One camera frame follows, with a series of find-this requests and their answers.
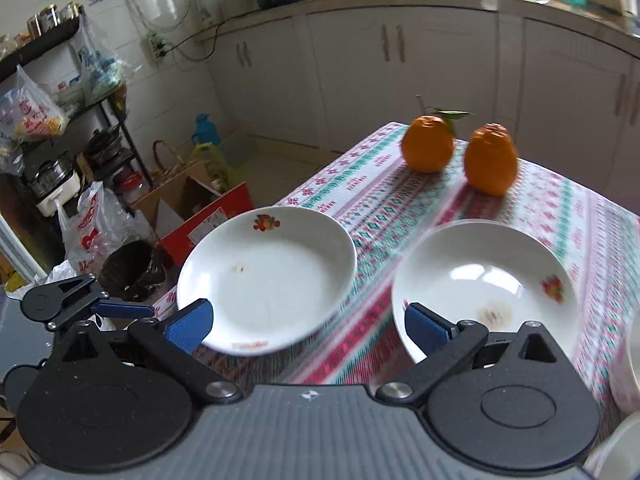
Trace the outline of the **red cardboard box on floor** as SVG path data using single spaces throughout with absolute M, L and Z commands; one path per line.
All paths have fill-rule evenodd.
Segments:
M 201 162 L 154 188 L 132 208 L 148 220 L 160 249 L 182 266 L 194 247 L 227 220 L 253 209 L 245 183 L 217 192 Z

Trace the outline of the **white kitchen cabinets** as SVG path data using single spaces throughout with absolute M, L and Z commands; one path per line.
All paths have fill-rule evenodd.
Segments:
M 523 158 L 639 206 L 639 59 L 581 32 L 375 6 L 228 32 L 209 67 L 229 119 L 267 139 L 344 152 L 424 106 L 461 110 L 462 138 L 498 122 Z

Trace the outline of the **white red plastic bag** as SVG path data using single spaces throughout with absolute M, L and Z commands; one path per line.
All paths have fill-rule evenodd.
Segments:
M 77 214 L 69 217 L 55 202 L 66 261 L 77 274 L 98 274 L 105 260 L 135 240 L 154 243 L 155 234 L 140 211 L 126 211 L 116 194 L 94 181 L 79 196 Z

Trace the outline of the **white stained plate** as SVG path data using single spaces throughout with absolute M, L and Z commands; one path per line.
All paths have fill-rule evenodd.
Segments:
M 405 310 L 418 302 L 450 322 L 472 320 L 514 333 L 541 322 L 568 358 L 577 356 L 582 312 L 560 260 L 510 226 L 464 220 L 432 229 L 396 269 L 393 317 L 415 363 L 425 359 L 405 330 Z

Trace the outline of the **orange with leaf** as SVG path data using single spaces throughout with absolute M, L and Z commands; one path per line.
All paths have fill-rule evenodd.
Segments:
M 411 171 L 437 174 L 449 164 L 457 139 L 457 120 L 470 116 L 466 110 L 443 110 L 426 106 L 416 95 L 421 115 L 413 119 L 400 141 L 402 158 Z

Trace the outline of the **bumpy orange without leaf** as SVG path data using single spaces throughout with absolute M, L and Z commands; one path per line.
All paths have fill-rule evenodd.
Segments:
M 464 152 L 468 185 L 501 197 L 518 177 L 518 151 L 506 127 L 486 124 L 476 129 Z

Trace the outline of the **patterned red green tablecloth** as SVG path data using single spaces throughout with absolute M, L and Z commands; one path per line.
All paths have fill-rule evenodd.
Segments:
M 639 305 L 638 217 L 532 162 L 520 162 L 501 198 L 468 187 L 461 153 L 440 174 L 414 174 L 400 156 L 405 130 L 398 122 L 376 130 L 285 199 L 328 214 L 355 244 L 356 278 L 340 312 L 288 350 L 236 358 L 201 348 L 198 356 L 244 385 L 379 386 L 419 356 L 404 333 L 408 302 L 451 318 L 462 300 L 466 312 L 510 332 L 524 312 L 480 299 L 477 287 L 531 289 L 559 315 L 576 302 L 570 353 L 599 404 L 599 437 L 608 437 L 622 420 L 610 366 Z

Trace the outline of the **black bucket on floor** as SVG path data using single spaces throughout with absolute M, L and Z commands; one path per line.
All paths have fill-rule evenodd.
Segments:
M 111 297 L 143 302 L 164 284 L 166 272 L 158 250 L 146 240 L 134 240 L 108 256 L 98 279 Z

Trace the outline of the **black metal shelf rack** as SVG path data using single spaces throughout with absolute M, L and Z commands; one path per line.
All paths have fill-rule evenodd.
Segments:
M 1 55 L 1 253 L 26 278 L 64 257 L 58 205 L 119 170 L 151 180 L 126 126 L 133 73 L 82 12 Z

